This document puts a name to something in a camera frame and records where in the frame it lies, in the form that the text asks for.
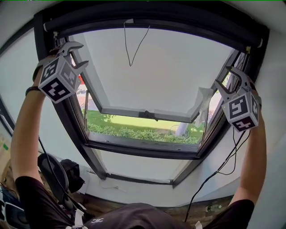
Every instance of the wooden floor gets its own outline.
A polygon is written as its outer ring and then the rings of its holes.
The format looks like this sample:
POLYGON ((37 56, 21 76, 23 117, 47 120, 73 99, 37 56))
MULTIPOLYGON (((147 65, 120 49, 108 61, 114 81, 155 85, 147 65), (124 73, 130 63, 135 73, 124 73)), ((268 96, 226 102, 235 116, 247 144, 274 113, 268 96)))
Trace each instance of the wooden floor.
MULTIPOLYGON (((44 181, 46 189, 52 195, 48 184, 46 183, 44 179, 43 181, 44 181)), ((15 183, 12 177, 11 167, 9 167, 7 170, 4 185, 16 191, 15 183)), ((95 217, 98 217, 109 211, 112 211, 114 209, 117 209, 123 206, 123 204, 103 200, 103 199, 96 198, 90 195, 72 194, 72 197, 77 202, 80 202, 81 204, 83 204, 87 208, 87 212, 94 215, 95 217)), ((187 223, 191 225, 192 227, 194 227, 194 225, 198 221, 200 221, 203 227, 206 226, 219 213, 221 213, 227 208, 227 206, 229 205, 231 201, 231 198, 232 196, 193 203, 190 209, 189 218, 188 218, 187 223), (212 206, 212 211, 207 211, 207 208, 210 206, 212 206)), ((159 208, 159 209, 171 215, 175 219, 184 221, 187 210, 188 210, 188 205, 182 206, 182 207, 175 207, 175 208, 159 208)))

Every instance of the person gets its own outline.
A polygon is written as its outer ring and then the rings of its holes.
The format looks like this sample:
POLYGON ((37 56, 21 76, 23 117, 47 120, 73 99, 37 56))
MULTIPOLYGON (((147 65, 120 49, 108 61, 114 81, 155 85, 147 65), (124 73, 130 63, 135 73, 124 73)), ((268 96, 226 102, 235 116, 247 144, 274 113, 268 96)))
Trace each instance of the person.
MULTIPOLYGON (((38 71, 33 86, 38 86, 41 73, 42 68, 38 71)), ((45 190, 37 166, 40 116, 44 99, 45 95, 41 91, 29 91, 21 107, 11 143, 13 178, 31 229, 65 229, 72 227, 74 222, 45 190)), ((251 130, 248 139, 239 187, 228 208, 205 229, 247 228, 265 173, 265 125, 259 109, 259 126, 251 130)), ((88 229, 190 228, 163 211, 140 203, 127 204, 91 219, 84 225, 88 229)))

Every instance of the forearm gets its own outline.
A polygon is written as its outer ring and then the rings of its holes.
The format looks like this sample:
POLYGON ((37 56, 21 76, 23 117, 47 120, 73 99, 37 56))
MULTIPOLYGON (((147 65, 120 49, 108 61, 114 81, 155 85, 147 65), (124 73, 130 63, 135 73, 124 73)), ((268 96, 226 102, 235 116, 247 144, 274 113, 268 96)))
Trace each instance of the forearm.
POLYGON ((25 175, 41 180, 35 171, 38 170, 38 137, 44 99, 42 92, 30 91, 21 107, 11 143, 14 179, 25 175))
POLYGON ((259 126, 251 130, 244 158, 240 187, 259 196, 266 174, 266 134, 264 120, 259 111, 259 126))

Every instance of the green bush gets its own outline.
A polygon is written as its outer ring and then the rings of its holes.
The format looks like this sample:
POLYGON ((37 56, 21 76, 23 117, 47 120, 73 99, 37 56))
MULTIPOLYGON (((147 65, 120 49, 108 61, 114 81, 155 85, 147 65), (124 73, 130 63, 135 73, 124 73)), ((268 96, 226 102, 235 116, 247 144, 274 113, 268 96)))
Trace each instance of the green bush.
POLYGON ((185 138, 183 136, 174 136, 173 134, 160 135, 152 130, 134 131, 132 129, 122 127, 120 128, 119 131, 116 131, 114 127, 110 126, 101 127, 92 123, 88 123, 88 129, 91 132, 95 133, 107 134, 125 138, 135 138, 142 140, 185 143, 185 144, 196 144, 198 142, 198 138, 196 137, 185 138))

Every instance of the grass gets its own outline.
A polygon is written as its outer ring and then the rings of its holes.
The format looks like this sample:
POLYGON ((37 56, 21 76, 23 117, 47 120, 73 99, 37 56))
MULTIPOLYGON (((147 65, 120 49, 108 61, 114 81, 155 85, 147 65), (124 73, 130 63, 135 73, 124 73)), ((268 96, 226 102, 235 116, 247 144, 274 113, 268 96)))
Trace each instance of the grass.
MULTIPOLYGON (((98 125, 100 127, 113 127, 115 131, 119 131, 122 127, 128 128, 134 131, 150 130, 159 132, 162 134, 168 134, 169 130, 174 125, 179 125, 179 122, 163 121, 158 122, 153 119, 142 119, 119 115, 101 114, 99 111, 88 110, 88 123, 98 125)), ((199 128, 195 127, 194 124, 188 125, 189 135, 199 139, 203 134, 202 124, 199 128)))

